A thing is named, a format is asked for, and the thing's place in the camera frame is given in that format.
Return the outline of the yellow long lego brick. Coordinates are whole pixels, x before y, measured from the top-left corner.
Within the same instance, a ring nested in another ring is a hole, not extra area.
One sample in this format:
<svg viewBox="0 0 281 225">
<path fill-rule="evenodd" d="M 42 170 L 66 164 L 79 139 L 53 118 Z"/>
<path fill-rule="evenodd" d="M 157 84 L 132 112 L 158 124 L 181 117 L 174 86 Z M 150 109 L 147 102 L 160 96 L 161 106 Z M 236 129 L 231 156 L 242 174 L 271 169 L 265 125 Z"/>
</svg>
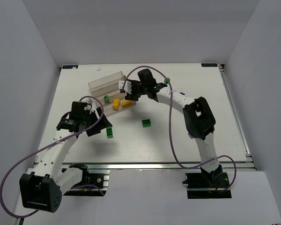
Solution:
<svg viewBox="0 0 281 225">
<path fill-rule="evenodd" d="M 127 108 L 130 107 L 132 105 L 134 105 L 134 102 L 132 100 L 126 100 L 121 102 L 122 108 Z"/>
</svg>

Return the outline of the yellow patterned lego brick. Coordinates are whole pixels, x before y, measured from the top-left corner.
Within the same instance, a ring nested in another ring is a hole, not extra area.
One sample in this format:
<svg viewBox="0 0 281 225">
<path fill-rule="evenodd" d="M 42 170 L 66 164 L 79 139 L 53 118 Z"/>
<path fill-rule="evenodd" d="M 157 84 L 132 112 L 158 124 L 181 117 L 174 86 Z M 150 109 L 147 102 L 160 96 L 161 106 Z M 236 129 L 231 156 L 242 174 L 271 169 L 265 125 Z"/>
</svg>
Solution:
<svg viewBox="0 0 281 225">
<path fill-rule="evenodd" d="M 115 98 L 115 99 L 113 100 L 113 103 L 112 103 L 112 108 L 113 108 L 114 110 L 118 110 L 119 107 L 120 107 L 120 104 L 121 104 L 120 99 Z"/>
</svg>

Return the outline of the green small lego brick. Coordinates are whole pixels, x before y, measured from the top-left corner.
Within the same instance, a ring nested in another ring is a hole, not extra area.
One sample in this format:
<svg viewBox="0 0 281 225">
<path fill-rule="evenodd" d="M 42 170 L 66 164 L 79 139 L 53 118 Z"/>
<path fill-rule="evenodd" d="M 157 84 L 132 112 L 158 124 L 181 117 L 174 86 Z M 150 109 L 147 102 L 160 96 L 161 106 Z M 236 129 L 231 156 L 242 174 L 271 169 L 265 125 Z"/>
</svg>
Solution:
<svg viewBox="0 0 281 225">
<path fill-rule="evenodd" d="M 104 103 L 108 104 L 110 102 L 110 97 L 108 95 L 104 96 Z"/>
</svg>

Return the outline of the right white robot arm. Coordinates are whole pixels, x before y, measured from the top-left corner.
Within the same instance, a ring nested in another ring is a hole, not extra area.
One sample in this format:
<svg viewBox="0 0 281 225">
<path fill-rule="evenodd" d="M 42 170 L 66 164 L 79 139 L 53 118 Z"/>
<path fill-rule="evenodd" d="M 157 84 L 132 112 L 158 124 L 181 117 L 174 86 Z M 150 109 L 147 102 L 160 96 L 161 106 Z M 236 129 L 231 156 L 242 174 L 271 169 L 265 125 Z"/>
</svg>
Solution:
<svg viewBox="0 0 281 225">
<path fill-rule="evenodd" d="M 138 101 L 146 95 L 158 103 L 166 104 L 171 110 L 176 109 L 184 116 L 188 135 L 196 141 L 201 164 L 198 166 L 208 180 L 214 181 L 222 174 L 214 146 L 215 117 L 204 97 L 191 98 L 173 90 L 169 82 L 158 83 L 152 75 L 152 67 L 141 66 L 139 80 L 118 82 L 118 88 L 126 94 L 126 100 Z"/>
</svg>

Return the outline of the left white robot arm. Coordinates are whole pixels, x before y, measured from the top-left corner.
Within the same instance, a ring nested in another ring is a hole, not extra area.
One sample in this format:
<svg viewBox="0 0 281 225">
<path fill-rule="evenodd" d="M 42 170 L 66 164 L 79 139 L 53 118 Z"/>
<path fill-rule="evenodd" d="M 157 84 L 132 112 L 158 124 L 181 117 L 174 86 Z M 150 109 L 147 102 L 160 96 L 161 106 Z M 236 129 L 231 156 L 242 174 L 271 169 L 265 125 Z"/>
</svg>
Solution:
<svg viewBox="0 0 281 225">
<path fill-rule="evenodd" d="M 61 166 L 79 135 L 99 134 L 112 124 L 104 115 L 104 106 L 96 109 L 87 101 L 74 101 L 56 127 L 53 146 L 46 149 L 41 161 L 19 180 L 22 205 L 28 209 L 54 213 L 60 206 L 62 196 L 74 187 L 89 185 L 89 172 L 83 164 Z"/>
</svg>

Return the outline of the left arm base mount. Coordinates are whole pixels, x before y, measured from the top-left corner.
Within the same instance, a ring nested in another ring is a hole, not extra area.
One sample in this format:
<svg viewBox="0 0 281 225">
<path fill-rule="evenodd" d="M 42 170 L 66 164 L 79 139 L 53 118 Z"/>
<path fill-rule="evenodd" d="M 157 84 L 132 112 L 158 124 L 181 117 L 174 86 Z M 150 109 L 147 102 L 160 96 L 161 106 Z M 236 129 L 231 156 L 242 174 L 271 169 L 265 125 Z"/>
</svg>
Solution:
<svg viewBox="0 0 281 225">
<path fill-rule="evenodd" d="M 68 168 L 63 168 L 61 171 L 65 173 L 70 168 L 80 169 L 82 171 L 82 180 L 67 191 L 65 196 L 103 197 L 106 194 L 109 182 L 109 174 L 107 172 L 90 171 L 84 164 L 71 164 Z"/>
</svg>

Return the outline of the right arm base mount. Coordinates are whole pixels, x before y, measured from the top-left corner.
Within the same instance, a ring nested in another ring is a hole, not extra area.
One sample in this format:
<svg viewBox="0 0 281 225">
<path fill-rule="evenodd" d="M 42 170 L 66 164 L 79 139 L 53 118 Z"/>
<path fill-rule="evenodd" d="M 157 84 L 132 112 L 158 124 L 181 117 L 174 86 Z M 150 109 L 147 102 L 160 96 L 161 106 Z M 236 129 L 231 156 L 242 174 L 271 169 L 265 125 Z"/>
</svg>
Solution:
<svg viewBox="0 0 281 225">
<path fill-rule="evenodd" d="M 201 173 L 186 173 L 182 184 L 187 189 L 188 199 L 230 199 L 230 182 L 226 172 L 211 183 Z"/>
</svg>

